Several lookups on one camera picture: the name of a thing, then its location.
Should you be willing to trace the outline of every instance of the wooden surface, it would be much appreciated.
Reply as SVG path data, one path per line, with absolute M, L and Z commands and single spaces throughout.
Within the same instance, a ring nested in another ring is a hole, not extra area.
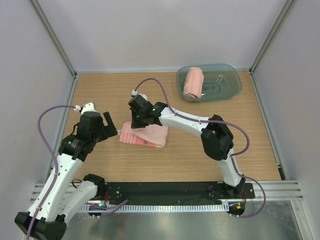
M 190 103 L 180 96 L 174 72 L 83 74 L 79 77 L 72 103 L 82 106 L 94 101 L 97 111 L 109 111 L 115 126 L 121 129 L 124 122 L 131 121 L 128 105 L 131 91 L 143 79 L 157 78 L 164 85 L 174 108 L 202 117 L 220 115 L 248 133 L 250 148 L 236 157 L 242 173 L 261 181 L 280 180 L 249 74 L 240 71 L 239 76 L 242 82 L 239 95 L 228 100 Z M 146 94 L 153 104 L 165 102 L 160 87 L 154 81 L 144 83 L 138 91 Z M 79 118 L 79 113 L 70 111 L 65 134 L 71 133 Z M 241 151 L 246 139 L 238 130 L 230 129 L 234 135 L 235 151 Z M 169 128 L 164 148 L 125 144 L 119 142 L 119 136 L 98 143 L 75 178 L 82 179 L 89 173 L 102 176 L 109 182 L 223 180 L 216 161 L 204 153 L 201 139 L 176 128 Z

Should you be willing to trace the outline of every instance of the gray wall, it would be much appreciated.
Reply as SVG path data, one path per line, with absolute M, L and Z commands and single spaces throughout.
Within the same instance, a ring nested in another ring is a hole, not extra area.
M 280 157 L 320 222 L 320 2 L 298 0 L 255 71 Z
M 251 67 L 285 0 L 39 0 L 77 71 Z
M 37 131 L 48 107 L 64 104 L 72 76 L 27 0 L 0 0 L 0 233 L 16 240 L 18 211 L 26 211 L 35 183 L 44 182 L 50 156 Z M 62 111 L 43 119 L 49 143 Z

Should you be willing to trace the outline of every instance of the pink cloth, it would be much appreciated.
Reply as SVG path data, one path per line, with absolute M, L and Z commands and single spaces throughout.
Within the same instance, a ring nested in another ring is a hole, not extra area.
M 119 141 L 125 144 L 138 144 L 156 148 L 166 145 L 168 135 L 167 126 L 156 124 L 144 128 L 131 128 L 131 122 L 123 124 Z
M 183 94 L 190 98 L 201 98 L 205 76 L 199 67 L 190 67 L 186 75 Z

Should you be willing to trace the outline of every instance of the clear plastic tub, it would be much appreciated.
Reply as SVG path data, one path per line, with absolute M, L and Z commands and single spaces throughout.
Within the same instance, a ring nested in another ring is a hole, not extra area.
M 184 95 L 184 86 L 189 69 L 200 68 L 204 75 L 200 98 Z M 237 71 L 228 64 L 206 64 L 185 66 L 176 72 L 176 82 L 182 97 L 189 102 L 207 102 L 229 99 L 239 94 L 242 90 L 241 81 Z

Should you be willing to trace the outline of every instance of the white connector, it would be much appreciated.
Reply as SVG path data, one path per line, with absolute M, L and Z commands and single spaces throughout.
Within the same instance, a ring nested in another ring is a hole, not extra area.
M 138 92 L 135 91 L 135 90 L 132 90 L 131 96 L 136 96 L 136 95 L 138 95 Z M 146 96 L 145 94 L 139 93 L 139 95 L 142 96 L 145 100 L 148 100 L 148 99 L 147 99 L 147 96 Z
M 74 110 L 75 110 L 76 112 L 80 112 L 80 111 L 81 111 L 81 107 L 80 107 L 79 105 L 75 105 Z
M 81 111 L 81 115 L 83 115 L 85 112 L 96 112 L 97 110 L 95 109 L 95 104 L 93 102 L 88 102 L 83 105 L 83 109 Z

